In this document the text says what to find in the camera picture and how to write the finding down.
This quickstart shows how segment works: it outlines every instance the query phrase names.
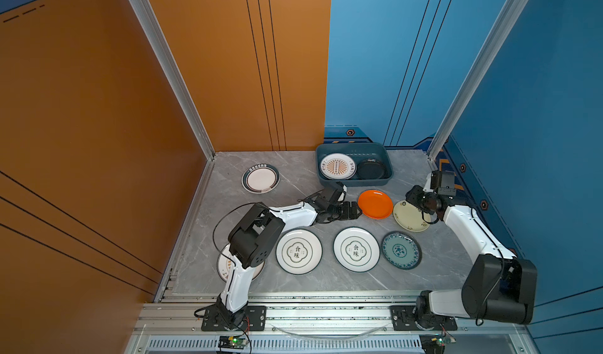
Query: blue wall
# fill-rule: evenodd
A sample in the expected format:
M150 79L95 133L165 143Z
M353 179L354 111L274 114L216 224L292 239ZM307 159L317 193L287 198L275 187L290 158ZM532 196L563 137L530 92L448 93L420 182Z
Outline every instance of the blue wall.
M505 1L331 0L325 124L386 146L435 133Z
M572 333L603 328L602 12L603 0L530 0L452 133L455 162L538 268L543 353L603 338Z

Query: orange plate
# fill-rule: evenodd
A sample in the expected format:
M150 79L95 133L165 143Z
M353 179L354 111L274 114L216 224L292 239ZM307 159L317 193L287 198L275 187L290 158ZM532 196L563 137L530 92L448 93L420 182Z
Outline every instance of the orange plate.
M384 219L394 210L394 203L381 191L368 190L358 197L358 207L368 218Z

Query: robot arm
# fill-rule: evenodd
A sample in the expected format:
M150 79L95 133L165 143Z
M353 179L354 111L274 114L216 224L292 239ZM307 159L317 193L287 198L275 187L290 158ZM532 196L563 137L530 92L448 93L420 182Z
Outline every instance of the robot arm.
M423 291L417 321L427 328L433 317L453 316L528 324L534 308L537 271L490 232L470 201L456 195L454 173L433 171L425 187L415 185L406 200L437 214L468 252L473 267L460 290Z
M233 264L216 301L228 326L234 329L241 324L255 267L266 260L282 232L314 223L356 219L362 214L356 202L344 198L345 187L337 183L296 205L267 207L257 203L249 209L228 237Z

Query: plastic bin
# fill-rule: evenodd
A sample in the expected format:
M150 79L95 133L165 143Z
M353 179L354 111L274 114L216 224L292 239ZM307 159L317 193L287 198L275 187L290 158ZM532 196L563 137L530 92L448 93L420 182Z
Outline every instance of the plastic bin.
M342 153L348 155L356 164L362 162L365 159L377 159L382 162L387 169L385 177L382 179L360 179L358 175L354 174L349 179L345 180L334 180L326 178L322 171L320 171L320 162L325 156L333 153ZM327 186L333 182L342 182L346 186L380 186L385 185L389 182L394 171L391 168L391 162L389 162L389 156L385 147L374 142L352 142L352 143L341 143L341 144L322 144L316 148L316 170L318 173L318 179L320 184Z

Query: white plate with dark rim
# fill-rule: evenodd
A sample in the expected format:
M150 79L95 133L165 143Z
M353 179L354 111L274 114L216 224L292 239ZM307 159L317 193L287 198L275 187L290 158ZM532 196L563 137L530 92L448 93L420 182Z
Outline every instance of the white plate with dark rim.
M233 256L230 253L230 243L227 244L224 247L224 249L222 249L222 254L226 255L228 257ZM264 261L263 263L261 263L259 266L256 267L256 269L253 271L252 279L257 278L257 276L260 275L260 273L263 270L264 265L266 265L266 261ZM222 256L222 255L218 256L218 274L220 275L220 278L222 278L222 281L224 281L224 282L228 281L228 275L229 275L231 267L232 267L231 260L228 260L225 256Z
M304 275L314 269L323 257L323 246L308 230L286 233L276 245L276 260L292 275Z
M377 265L381 255L377 239L358 227L350 227L337 234L333 251L344 268L359 273L371 270Z
M348 155L333 153L320 161L320 171L324 177L334 180L349 179L356 173L356 162Z
M241 183L248 192L266 193L273 190L279 180L279 170L275 166L261 163L246 170Z

